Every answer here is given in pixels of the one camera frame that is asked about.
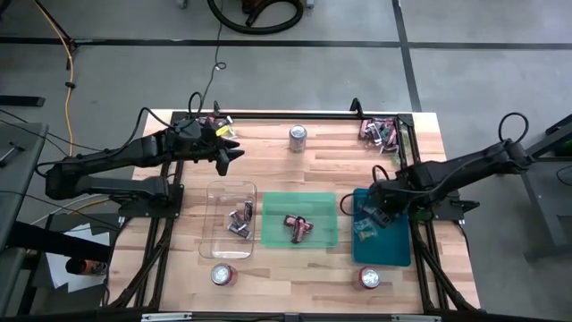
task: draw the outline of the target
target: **green plastic bin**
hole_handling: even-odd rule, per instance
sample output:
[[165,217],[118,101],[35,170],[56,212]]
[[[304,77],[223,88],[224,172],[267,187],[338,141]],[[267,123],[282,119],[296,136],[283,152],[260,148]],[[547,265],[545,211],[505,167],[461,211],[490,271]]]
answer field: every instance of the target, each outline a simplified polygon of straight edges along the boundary
[[[275,248],[332,248],[338,246],[336,195],[330,192],[267,192],[262,201],[262,244]],[[303,216],[312,232],[295,244],[287,215]]]

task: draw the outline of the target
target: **paper sheet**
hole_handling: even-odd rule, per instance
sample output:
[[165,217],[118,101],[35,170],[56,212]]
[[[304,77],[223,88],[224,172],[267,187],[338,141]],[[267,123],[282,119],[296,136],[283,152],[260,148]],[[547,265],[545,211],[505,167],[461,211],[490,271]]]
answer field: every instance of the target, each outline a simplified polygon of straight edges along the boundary
[[[89,224],[79,225],[70,232],[64,233],[71,237],[81,238],[86,241],[97,242],[109,246],[109,233],[100,233],[97,235],[91,234]],[[47,253],[47,263],[50,267],[50,275],[55,288],[59,288],[64,284],[68,284],[68,292],[75,292],[91,286],[102,284],[105,280],[105,275],[101,276],[83,276],[70,274],[65,270],[65,263],[69,257],[57,254]]]

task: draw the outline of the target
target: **wooden table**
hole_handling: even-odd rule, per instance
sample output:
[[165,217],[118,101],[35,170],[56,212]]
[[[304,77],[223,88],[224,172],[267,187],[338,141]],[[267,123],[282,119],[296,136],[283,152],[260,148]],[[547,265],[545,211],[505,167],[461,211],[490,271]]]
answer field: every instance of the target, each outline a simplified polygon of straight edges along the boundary
[[[163,120],[173,110],[155,110]],[[445,160],[436,114],[413,114],[421,159]],[[288,151],[288,131],[295,123],[308,131],[302,155]],[[373,165],[390,175],[398,170],[390,157],[367,150],[357,140],[360,121],[238,120],[243,157],[233,161],[228,175],[219,177],[215,165],[185,164],[185,195],[175,222],[165,271],[161,310],[315,312],[315,313],[420,313],[422,312],[415,260],[410,267],[378,267],[382,284],[373,291],[355,291],[352,273],[361,267],[350,255],[351,217],[338,210],[340,244],[335,249],[286,250],[261,245],[262,202],[266,191],[331,191],[338,200],[357,187],[371,184]],[[147,118],[144,135],[163,129]],[[134,179],[159,175],[160,168],[137,168]],[[206,211],[206,186],[212,181],[249,181],[257,186],[257,228],[254,252],[247,259],[225,260],[239,270],[233,287],[215,286],[210,279],[220,259],[201,258],[198,246]],[[121,234],[111,265],[111,299],[127,286],[141,265],[149,220],[135,218]],[[453,223],[435,222],[442,268],[468,302],[478,298],[467,246]],[[437,303],[433,274],[427,274],[433,303]],[[155,272],[147,284],[152,292]]]

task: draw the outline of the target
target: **can lid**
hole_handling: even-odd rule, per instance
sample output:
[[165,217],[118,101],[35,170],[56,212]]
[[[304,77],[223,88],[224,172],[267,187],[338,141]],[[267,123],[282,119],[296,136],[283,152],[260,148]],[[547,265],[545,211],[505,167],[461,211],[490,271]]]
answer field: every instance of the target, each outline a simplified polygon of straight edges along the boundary
[[375,288],[380,284],[379,275],[370,267],[362,268],[360,277],[361,282],[367,288]]
[[303,138],[306,136],[306,129],[302,125],[294,125],[292,130],[290,130],[290,133],[294,138]]
[[231,279],[231,270],[227,265],[219,264],[213,267],[211,278],[215,284],[225,284]]

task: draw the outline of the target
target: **gray floor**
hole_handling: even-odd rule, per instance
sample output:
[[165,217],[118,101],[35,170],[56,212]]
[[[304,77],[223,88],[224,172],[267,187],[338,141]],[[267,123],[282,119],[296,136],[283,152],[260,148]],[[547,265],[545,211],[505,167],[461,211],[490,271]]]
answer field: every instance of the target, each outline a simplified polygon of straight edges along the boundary
[[[76,37],[214,39],[217,21],[203,1],[186,11],[174,1],[45,0],[46,7]],[[238,5],[227,1],[226,12]],[[566,0],[401,0],[411,41],[569,42],[572,4]],[[291,13],[277,4],[261,17],[272,22]],[[239,14],[237,20],[244,19]],[[31,2],[14,2],[0,22],[0,36],[52,37]],[[223,30],[225,39],[250,39]],[[296,28],[264,39],[397,40],[391,0],[316,0]],[[78,87],[71,100],[76,141],[93,147],[121,144],[142,106],[184,108],[190,92],[203,90],[213,47],[82,47],[76,55]],[[569,51],[413,50],[421,105],[438,114],[449,157],[497,140],[500,118],[528,115],[525,143],[572,111]],[[367,110],[411,111],[398,49],[223,47],[207,102],[223,108],[346,110],[359,97]],[[67,136],[63,100],[67,71],[59,46],[1,45],[0,90],[46,98],[42,108],[7,108],[29,121],[45,122]],[[508,122],[507,136],[520,124]],[[46,145],[42,160],[61,157]],[[131,170],[114,175],[129,177]],[[41,196],[34,178],[29,193]],[[462,191],[481,201],[467,215],[467,233],[484,309],[527,317],[572,319],[570,258],[529,265],[523,252],[546,241],[518,177],[494,177]],[[51,208],[27,201],[22,221]],[[48,294],[38,312],[79,308]],[[93,302],[85,304],[92,307]]]

